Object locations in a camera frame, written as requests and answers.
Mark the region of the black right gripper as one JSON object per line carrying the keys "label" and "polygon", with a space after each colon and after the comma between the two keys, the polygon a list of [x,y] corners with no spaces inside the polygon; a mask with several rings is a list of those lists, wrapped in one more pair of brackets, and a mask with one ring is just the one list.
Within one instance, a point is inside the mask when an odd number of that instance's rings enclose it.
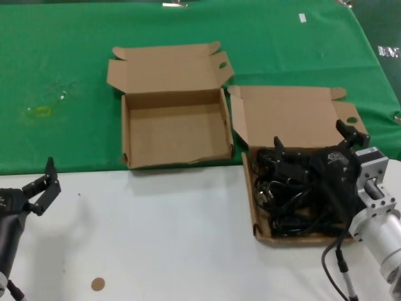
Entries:
{"label": "black right gripper", "polygon": [[343,140],[335,146],[301,152],[287,150],[278,136],[274,137],[274,174],[290,184],[308,184],[310,169],[316,177],[325,199],[333,206],[341,220],[351,220],[358,207],[357,178],[360,169],[356,160],[345,149],[354,145],[367,148],[370,136],[358,131],[342,120],[336,121],[336,129]]}

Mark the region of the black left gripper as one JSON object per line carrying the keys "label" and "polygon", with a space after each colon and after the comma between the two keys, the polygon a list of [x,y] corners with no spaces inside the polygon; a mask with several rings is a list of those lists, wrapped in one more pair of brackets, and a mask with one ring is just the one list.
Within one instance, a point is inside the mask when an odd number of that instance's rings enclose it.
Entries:
{"label": "black left gripper", "polygon": [[[30,212],[42,216],[61,192],[58,174],[52,157],[48,157],[44,174],[22,189],[1,188],[1,219],[26,220]],[[31,197],[40,195],[35,203]]]}

